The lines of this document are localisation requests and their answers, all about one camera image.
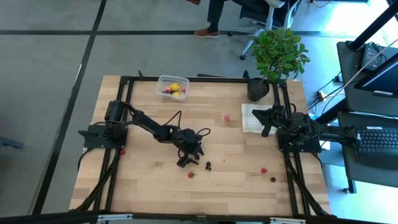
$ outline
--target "green plant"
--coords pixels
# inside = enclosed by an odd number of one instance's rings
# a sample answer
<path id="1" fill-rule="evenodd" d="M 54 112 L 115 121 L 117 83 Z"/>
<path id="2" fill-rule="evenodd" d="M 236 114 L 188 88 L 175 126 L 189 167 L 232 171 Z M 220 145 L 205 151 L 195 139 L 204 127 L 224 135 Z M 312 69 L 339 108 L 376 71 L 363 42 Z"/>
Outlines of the green plant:
<path id="1" fill-rule="evenodd" d="M 257 69 L 260 75 L 268 80 L 280 80 L 282 74 L 289 77 L 294 72 L 295 78 L 299 72 L 304 72 L 303 66 L 310 59 L 303 53 L 307 53 L 303 43 L 299 42 L 300 36 L 293 35 L 290 29 L 283 28 L 261 32 L 254 38 L 252 56 L 257 60 Z"/>

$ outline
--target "potted plant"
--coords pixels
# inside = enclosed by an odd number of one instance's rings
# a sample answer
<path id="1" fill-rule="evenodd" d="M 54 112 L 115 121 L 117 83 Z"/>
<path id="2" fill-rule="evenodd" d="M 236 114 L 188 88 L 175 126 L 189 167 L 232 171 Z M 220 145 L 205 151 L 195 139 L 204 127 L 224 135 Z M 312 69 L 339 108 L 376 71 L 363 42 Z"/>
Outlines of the potted plant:
<path id="1" fill-rule="evenodd" d="M 258 101 L 266 96 L 269 86 L 264 79 L 277 82 L 282 75 L 286 78 L 292 72 L 295 78 L 299 72 L 304 72 L 303 66 L 310 59 L 304 54 L 303 43 L 299 43 L 300 36 L 293 35 L 290 29 L 283 28 L 261 32 L 259 37 L 254 38 L 252 56 L 257 60 L 257 69 L 263 78 L 249 79 L 248 75 L 248 98 L 251 101 Z"/>

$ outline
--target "brown shoe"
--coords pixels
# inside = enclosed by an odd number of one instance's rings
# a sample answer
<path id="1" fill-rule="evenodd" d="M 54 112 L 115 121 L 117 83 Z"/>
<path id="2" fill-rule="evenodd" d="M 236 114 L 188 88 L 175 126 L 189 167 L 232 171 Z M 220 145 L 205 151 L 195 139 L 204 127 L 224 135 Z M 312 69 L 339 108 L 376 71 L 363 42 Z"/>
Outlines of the brown shoe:
<path id="1" fill-rule="evenodd" d="M 206 29 L 196 30 L 194 34 L 197 37 L 218 38 L 218 36 L 220 35 L 220 31 L 209 33 L 209 30 L 206 28 Z"/>
<path id="2" fill-rule="evenodd" d="M 187 0 L 190 3 L 194 3 L 195 5 L 199 6 L 200 5 L 200 0 Z"/>

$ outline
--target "black desk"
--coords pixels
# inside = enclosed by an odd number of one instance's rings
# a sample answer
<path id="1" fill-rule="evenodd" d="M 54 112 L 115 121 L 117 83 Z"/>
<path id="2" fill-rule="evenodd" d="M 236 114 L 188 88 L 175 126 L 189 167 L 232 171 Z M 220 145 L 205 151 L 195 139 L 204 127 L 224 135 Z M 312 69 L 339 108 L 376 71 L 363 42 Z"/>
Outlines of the black desk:
<path id="1" fill-rule="evenodd" d="M 353 113 L 338 113 L 339 125 L 356 126 L 366 128 L 367 126 L 392 126 L 398 127 L 398 120 L 380 118 L 377 116 L 367 116 Z M 355 193 L 354 180 L 368 182 L 372 184 L 398 187 L 398 170 L 387 170 L 377 167 L 369 167 L 358 164 L 352 148 L 343 147 L 344 163 L 350 193 Z"/>
<path id="2" fill-rule="evenodd" d="M 338 59 L 340 61 L 341 74 L 344 84 L 350 80 L 358 68 L 362 52 L 353 52 L 347 47 L 346 42 L 337 43 Z M 397 49 L 388 48 L 383 54 L 390 58 L 397 53 Z M 355 80 L 365 77 L 366 73 L 360 73 Z M 339 111 L 357 111 L 387 116 L 398 116 L 398 99 L 385 96 L 375 96 L 371 91 L 358 90 L 354 88 L 354 83 L 345 88 L 346 98 L 337 103 L 334 107 L 326 111 L 317 118 L 321 124 L 328 124 L 337 118 Z"/>

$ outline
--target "computer monitor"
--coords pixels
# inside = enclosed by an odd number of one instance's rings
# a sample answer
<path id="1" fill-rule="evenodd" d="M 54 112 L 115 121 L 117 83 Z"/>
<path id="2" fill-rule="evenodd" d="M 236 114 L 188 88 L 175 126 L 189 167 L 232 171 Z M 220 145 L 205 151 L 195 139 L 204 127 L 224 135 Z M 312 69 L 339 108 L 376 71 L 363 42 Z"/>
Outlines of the computer monitor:
<path id="1" fill-rule="evenodd" d="M 398 96 L 398 54 L 357 82 L 355 88 L 373 91 L 378 95 Z"/>

